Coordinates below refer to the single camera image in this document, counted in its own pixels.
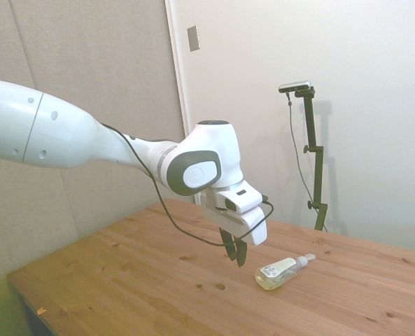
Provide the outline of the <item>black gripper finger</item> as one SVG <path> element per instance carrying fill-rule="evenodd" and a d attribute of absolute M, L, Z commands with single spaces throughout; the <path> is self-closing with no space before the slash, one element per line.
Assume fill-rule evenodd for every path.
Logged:
<path fill-rule="evenodd" d="M 242 239 L 237 239 L 234 243 L 234 259 L 239 267 L 246 262 L 248 244 Z"/>
<path fill-rule="evenodd" d="M 234 244 L 234 240 L 232 238 L 232 235 L 227 232 L 226 230 L 220 228 L 220 236 L 223 241 L 225 250 L 227 252 L 227 256 L 231 261 L 234 261 L 237 259 L 237 250 Z"/>

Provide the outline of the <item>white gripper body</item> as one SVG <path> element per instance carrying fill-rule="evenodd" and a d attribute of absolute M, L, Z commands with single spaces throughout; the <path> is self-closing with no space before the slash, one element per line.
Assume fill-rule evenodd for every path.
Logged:
<path fill-rule="evenodd" d="M 204 216 L 219 228 L 253 246 L 266 240 L 265 214 L 260 208 L 263 198 L 257 190 L 207 188 L 200 200 Z"/>

